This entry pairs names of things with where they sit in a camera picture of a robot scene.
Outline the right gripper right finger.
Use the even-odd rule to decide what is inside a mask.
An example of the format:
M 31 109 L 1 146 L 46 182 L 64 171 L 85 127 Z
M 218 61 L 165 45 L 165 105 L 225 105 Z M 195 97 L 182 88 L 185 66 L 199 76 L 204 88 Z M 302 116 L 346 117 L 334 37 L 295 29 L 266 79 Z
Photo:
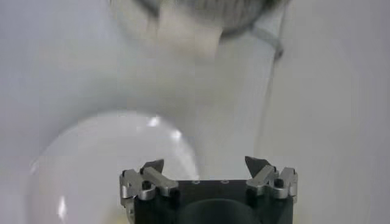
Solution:
M 245 156 L 246 166 L 251 178 L 246 187 L 256 197 L 268 194 L 275 200 L 292 199 L 297 203 L 298 173 L 292 167 L 284 167 L 281 172 L 266 159 Z

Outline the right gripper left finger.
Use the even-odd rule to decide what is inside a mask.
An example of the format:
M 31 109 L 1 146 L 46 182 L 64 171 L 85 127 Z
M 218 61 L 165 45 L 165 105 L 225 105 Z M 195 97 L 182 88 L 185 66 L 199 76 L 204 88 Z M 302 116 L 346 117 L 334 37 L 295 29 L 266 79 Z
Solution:
M 179 182 L 162 174 L 164 160 L 146 162 L 137 172 L 134 169 L 123 170 L 119 175 L 119 199 L 123 207 L 138 198 L 142 201 L 153 200 L 159 192 L 164 197 L 172 197 L 179 188 Z

